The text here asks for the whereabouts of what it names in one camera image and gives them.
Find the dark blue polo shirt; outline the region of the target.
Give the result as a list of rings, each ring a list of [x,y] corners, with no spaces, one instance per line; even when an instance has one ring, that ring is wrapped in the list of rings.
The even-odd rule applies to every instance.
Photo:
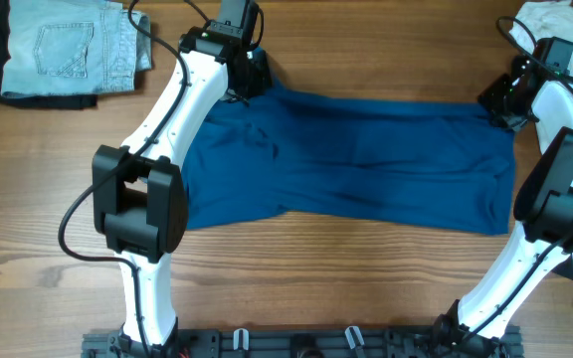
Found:
[[[333,98],[274,83],[210,110],[182,168],[188,226],[300,211],[502,235],[513,140],[475,103]]]

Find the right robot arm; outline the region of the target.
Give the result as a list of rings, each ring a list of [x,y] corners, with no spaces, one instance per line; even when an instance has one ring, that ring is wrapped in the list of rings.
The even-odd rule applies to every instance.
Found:
[[[495,126],[555,124],[554,138],[517,193],[512,234],[480,283],[438,317],[436,357],[498,357],[512,315],[540,282],[573,255],[573,43],[558,37],[522,50],[509,74],[477,98]]]

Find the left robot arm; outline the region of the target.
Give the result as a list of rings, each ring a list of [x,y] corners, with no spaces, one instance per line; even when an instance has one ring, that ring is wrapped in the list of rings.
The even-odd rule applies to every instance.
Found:
[[[109,349],[117,356],[176,357],[171,255],[188,221],[181,168],[219,101],[245,101],[266,77],[253,58],[264,14],[254,1],[224,1],[218,16],[182,35],[171,78],[141,125],[93,159],[95,229],[121,269],[126,318]]]

